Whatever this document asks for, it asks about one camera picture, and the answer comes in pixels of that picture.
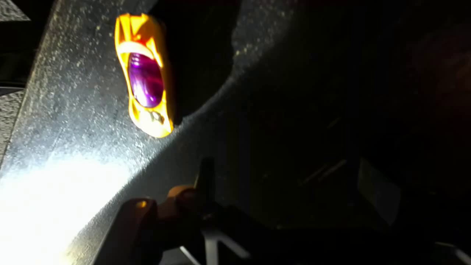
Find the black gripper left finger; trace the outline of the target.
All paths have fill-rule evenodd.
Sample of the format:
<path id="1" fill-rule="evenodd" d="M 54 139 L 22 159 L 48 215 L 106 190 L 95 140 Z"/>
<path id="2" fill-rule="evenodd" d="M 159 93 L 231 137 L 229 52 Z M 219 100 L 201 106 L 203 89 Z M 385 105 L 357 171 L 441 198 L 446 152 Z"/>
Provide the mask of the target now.
<path id="1" fill-rule="evenodd" d="M 215 196 L 215 162 L 212 158 L 201 159 L 196 189 L 206 198 Z"/>

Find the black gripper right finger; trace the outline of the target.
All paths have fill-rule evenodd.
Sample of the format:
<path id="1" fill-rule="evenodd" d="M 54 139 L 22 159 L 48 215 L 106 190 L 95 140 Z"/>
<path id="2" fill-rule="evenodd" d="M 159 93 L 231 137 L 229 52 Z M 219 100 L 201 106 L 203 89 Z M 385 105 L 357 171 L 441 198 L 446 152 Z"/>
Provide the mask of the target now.
<path id="1" fill-rule="evenodd" d="M 368 159 L 359 159 L 356 187 L 377 218 L 385 226 L 396 223 L 400 211 L 402 190 Z"/>

